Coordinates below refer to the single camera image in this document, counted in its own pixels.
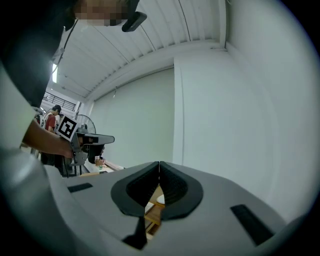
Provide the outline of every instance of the red shirt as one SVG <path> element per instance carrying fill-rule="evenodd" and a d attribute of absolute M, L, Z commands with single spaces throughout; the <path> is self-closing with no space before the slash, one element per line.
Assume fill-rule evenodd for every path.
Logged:
<path fill-rule="evenodd" d="M 53 114 L 49 115 L 45 122 L 45 129 L 47 131 L 49 131 L 49 126 L 51 126 L 53 129 L 56 127 L 56 117 Z"/>

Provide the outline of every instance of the black head-mounted camera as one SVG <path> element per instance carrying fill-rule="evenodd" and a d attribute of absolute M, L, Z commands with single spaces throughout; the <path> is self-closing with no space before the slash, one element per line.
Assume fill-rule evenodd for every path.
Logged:
<path fill-rule="evenodd" d="M 108 26 L 119 26 L 125 22 L 122 26 L 123 32 L 135 31 L 147 19 L 146 14 L 136 11 L 139 1 L 140 0 L 128 0 L 128 9 L 127 13 L 124 15 L 124 19 L 112 19 Z"/>

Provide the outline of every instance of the white ceiling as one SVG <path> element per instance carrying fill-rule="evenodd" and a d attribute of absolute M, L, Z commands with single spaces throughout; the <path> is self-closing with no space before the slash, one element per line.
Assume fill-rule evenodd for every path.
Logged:
<path fill-rule="evenodd" d="M 79 20 L 59 65 L 58 82 L 49 86 L 82 102 L 95 100 L 129 80 L 173 66 L 176 52 L 224 48 L 225 0 L 141 0 L 137 11 L 148 18 L 129 33 L 120 26 L 91 26 Z"/>

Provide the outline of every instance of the corrugated metal ceiling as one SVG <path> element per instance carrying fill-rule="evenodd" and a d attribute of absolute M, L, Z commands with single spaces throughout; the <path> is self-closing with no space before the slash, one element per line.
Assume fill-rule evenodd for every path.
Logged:
<path fill-rule="evenodd" d="M 220 39 L 219 0 L 141 0 L 137 11 L 148 18 L 129 33 L 120 26 L 91 26 L 79 20 L 58 68 L 58 84 L 86 98 L 142 56 L 184 42 Z"/>

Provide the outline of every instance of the forearm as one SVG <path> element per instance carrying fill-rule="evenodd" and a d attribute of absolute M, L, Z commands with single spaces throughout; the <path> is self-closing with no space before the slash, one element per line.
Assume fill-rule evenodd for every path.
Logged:
<path fill-rule="evenodd" d="M 36 121 L 32 121 L 24 135 L 23 143 L 40 152 L 71 157 L 69 142 L 43 128 Z"/>

